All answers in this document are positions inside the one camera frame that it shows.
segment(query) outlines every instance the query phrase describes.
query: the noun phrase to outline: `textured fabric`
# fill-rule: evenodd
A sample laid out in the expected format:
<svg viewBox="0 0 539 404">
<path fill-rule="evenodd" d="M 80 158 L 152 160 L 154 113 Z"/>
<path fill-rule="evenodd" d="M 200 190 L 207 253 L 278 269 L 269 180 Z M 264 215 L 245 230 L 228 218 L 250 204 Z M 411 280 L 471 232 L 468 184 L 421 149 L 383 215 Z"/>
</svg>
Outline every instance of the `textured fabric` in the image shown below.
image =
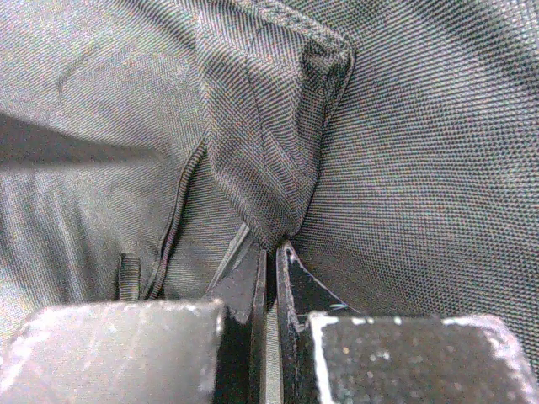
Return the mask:
<svg viewBox="0 0 539 404">
<path fill-rule="evenodd" d="M 3 114 L 161 156 L 0 171 L 0 344 L 124 252 L 195 297 L 245 221 L 358 310 L 501 316 L 539 372 L 537 4 L 284 3 L 0 3 Z"/>
</svg>

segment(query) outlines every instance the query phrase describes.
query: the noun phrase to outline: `strap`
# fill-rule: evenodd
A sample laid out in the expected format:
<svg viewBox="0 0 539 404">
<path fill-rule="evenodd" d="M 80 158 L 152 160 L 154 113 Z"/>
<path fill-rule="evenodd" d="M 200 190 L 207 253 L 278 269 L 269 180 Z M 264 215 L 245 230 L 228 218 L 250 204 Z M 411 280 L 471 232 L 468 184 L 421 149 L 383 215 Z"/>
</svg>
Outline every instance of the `strap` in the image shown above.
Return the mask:
<svg viewBox="0 0 539 404">
<path fill-rule="evenodd" d="M 120 300 L 138 300 L 141 280 L 141 260 L 134 254 L 121 254 L 120 273 L 118 285 L 120 289 Z"/>
</svg>

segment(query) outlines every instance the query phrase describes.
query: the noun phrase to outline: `dark gray fabric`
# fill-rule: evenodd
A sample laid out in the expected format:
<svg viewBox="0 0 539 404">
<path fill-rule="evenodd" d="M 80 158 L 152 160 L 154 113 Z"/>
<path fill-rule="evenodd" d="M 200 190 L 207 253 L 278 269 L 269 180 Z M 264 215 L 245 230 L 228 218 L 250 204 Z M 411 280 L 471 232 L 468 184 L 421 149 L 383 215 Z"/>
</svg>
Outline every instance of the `dark gray fabric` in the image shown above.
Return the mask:
<svg viewBox="0 0 539 404">
<path fill-rule="evenodd" d="M 166 243 L 163 293 L 194 297 L 245 221 L 301 227 L 359 310 L 501 316 L 538 372 L 537 3 L 285 3 L 0 3 L 3 113 L 162 156 L 0 172 L 2 338 L 114 299 L 122 253 L 148 290 Z"/>
</svg>

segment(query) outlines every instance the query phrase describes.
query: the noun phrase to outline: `fabric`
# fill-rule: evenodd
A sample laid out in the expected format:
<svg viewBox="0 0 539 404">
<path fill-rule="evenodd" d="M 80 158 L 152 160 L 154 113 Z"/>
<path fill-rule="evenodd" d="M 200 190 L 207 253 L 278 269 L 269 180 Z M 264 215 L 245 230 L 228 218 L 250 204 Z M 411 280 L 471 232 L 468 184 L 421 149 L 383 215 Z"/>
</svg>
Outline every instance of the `fabric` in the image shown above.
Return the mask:
<svg viewBox="0 0 539 404">
<path fill-rule="evenodd" d="M 0 349 L 123 252 L 196 297 L 244 221 L 358 310 L 501 316 L 539 373 L 538 9 L 1 2 L 2 114 L 159 158 L 0 164 Z"/>
</svg>

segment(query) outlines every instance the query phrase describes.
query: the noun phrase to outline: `scratched metal surface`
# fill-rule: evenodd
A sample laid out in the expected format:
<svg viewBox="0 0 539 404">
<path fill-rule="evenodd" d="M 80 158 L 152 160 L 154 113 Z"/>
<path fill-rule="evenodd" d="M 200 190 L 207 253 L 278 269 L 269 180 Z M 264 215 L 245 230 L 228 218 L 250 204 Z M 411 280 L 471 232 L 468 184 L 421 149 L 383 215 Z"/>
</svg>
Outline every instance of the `scratched metal surface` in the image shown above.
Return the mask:
<svg viewBox="0 0 539 404">
<path fill-rule="evenodd" d="M 210 403 L 223 313 L 219 300 L 45 309 L 4 356 L 0 402 Z"/>
<path fill-rule="evenodd" d="M 494 316 L 441 321 L 312 313 L 303 337 L 310 364 L 303 397 L 311 393 L 305 402 L 539 402 L 516 337 Z"/>
</svg>

